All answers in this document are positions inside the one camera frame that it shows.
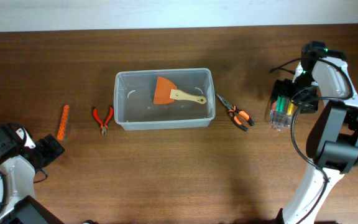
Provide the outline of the clear case of screwdrivers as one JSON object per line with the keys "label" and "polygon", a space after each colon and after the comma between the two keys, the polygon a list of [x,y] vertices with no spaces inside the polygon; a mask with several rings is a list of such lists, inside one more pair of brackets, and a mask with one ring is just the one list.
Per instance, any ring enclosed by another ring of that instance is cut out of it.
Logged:
{"label": "clear case of screwdrivers", "polygon": [[269,123],[274,129],[279,131],[290,128],[294,109],[295,105],[291,99],[278,96],[271,103]]}

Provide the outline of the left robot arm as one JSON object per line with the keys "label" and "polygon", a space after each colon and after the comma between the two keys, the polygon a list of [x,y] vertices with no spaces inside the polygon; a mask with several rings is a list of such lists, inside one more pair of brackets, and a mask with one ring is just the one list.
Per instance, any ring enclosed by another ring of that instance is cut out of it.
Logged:
{"label": "left robot arm", "polygon": [[0,223],[61,223],[35,199],[35,175],[65,152],[51,134],[32,140],[25,127],[0,125]]}

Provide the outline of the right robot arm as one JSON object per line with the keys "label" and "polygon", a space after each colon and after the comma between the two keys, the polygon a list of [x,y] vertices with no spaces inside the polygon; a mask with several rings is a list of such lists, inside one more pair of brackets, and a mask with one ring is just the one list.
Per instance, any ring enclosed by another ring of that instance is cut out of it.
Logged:
{"label": "right robot arm", "polygon": [[314,223],[332,188],[358,166],[358,94],[347,72],[345,53],[313,40],[304,45],[293,79],[277,80],[270,97],[270,124],[290,128],[301,113],[324,108],[306,141],[296,152],[307,163],[305,174],[290,202],[274,223]]}

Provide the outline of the orange scraper with wooden handle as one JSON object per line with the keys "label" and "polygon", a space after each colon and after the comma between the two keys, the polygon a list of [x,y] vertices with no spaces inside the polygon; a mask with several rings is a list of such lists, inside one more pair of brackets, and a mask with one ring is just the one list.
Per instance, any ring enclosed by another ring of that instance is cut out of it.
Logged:
{"label": "orange scraper with wooden handle", "polygon": [[166,105],[175,100],[193,101],[199,104],[207,103],[204,96],[192,95],[179,90],[177,86],[164,77],[158,77],[154,93],[154,104]]}

